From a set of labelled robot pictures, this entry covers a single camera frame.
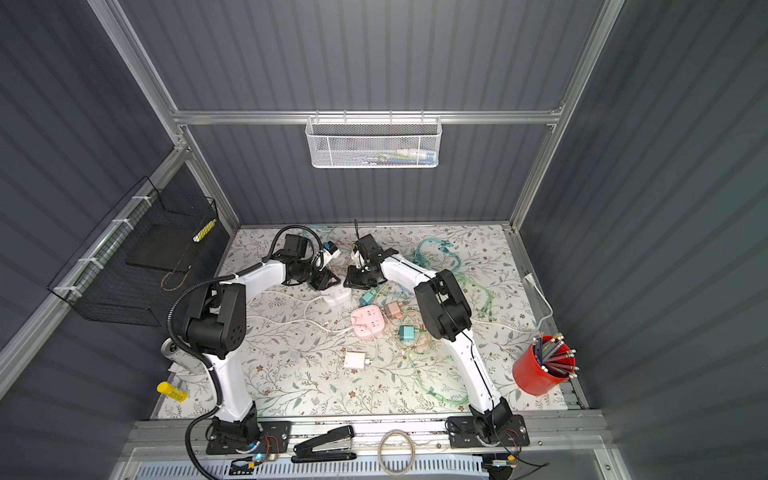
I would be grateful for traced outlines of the white USB charger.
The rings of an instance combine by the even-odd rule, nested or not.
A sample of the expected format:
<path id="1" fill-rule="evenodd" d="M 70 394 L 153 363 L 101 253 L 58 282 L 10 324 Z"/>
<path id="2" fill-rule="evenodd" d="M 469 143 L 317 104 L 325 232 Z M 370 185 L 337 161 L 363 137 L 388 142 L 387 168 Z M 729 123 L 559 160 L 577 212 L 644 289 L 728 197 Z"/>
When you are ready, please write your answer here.
<path id="1" fill-rule="evenodd" d="M 364 352 L 347 351 L 344 355 L 343 368 L 354 371 L 363 370 L 370 363 Z"/>

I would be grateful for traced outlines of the pink power strip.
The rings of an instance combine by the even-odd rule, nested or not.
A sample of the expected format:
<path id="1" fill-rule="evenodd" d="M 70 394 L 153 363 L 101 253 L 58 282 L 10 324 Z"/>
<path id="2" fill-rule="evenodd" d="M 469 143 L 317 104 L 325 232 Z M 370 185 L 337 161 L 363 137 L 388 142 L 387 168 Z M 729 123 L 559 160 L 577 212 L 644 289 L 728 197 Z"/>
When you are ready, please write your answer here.
<path id="1" fill-rule="evenodd" d="M 350 321 L 356 337 L 363 340 L 374 339 L 380 336 L 386 326 L 381 309 L 375 305 L 368 305 L 353 310 L 350 313 Z"/>

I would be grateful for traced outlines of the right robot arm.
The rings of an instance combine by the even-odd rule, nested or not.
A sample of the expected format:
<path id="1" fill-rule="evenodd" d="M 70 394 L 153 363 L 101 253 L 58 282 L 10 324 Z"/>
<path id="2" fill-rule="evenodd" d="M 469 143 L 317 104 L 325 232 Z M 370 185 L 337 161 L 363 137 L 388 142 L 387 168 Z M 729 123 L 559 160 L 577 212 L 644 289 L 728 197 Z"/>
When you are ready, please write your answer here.
<path id="1" fill-rule="evenodd" d="M 415 295 L 427 332 L 450 351 L 467 389 L 476 434 L 488 443 L 513 416 L 508 401 L 491 379 L 474 341 L 472 310 L 454 274 L 433 271 L 383 248 L 368 234 L 354 242 L 344 286 L 367 290 L 388 281 Z"/>

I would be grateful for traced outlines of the pink USB charger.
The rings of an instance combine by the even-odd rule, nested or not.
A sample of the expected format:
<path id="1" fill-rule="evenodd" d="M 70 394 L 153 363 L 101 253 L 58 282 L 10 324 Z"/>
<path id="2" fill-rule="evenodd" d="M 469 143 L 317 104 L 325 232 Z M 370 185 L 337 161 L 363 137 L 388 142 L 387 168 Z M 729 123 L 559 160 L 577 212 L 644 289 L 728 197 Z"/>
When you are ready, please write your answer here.
<path id="1" fill-rule="evenodd" d="M 399 320 L 404 316 L 399 302 L 391 302 L 386 304 L 384 306 L 383 312 L 389 320 Z"/>

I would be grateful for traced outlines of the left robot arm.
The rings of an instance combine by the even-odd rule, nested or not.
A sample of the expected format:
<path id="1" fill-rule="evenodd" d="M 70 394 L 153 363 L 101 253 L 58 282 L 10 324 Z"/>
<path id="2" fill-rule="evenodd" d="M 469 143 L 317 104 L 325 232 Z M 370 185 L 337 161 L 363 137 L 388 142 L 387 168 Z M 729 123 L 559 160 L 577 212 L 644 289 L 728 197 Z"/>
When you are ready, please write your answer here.
<path id="1" fill-rule="evenodd" d="M 201 415 L 214 431 L 249 443 L 260 438 L 255 401 L 249 394 L 239 349 L 247 304 L 272 287 L 308 284 L 323 291 L 340 283 L 328 267 L 340 254 L 311 228 L 288 225 L 273 237 L 266 256 L 235 273 L 199 281 L 173 302 L 166 328 L 171 341 L 200 361 L 212 382 L 215 407 Z"/>

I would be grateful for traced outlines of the white power strip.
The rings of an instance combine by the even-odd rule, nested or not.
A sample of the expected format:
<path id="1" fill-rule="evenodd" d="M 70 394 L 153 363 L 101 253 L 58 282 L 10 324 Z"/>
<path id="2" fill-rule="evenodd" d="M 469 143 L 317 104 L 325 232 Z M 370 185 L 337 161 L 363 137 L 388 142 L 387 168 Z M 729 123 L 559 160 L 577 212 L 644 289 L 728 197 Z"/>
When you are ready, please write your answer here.
<path id="1" fill-rule="evenodd" d="M 321 298 L 329 307 L 336 307 L 348 302 L 352 297 L 352 290 L 343 285 L 336 285 L 322 292 Z"/>

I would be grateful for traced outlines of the teal USB charger cube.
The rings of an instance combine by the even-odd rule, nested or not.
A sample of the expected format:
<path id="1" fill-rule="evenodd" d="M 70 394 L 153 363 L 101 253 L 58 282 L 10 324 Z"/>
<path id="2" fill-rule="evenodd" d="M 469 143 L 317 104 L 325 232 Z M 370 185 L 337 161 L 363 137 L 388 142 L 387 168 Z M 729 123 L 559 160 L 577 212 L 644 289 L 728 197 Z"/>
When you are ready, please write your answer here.
<path id="1" fill-rule="evenodd" d="M 401 325 L 398 328 L 398 339 L 400 342 L 413 343 L 416 340 L 418 330 L 414 326 Z"/>

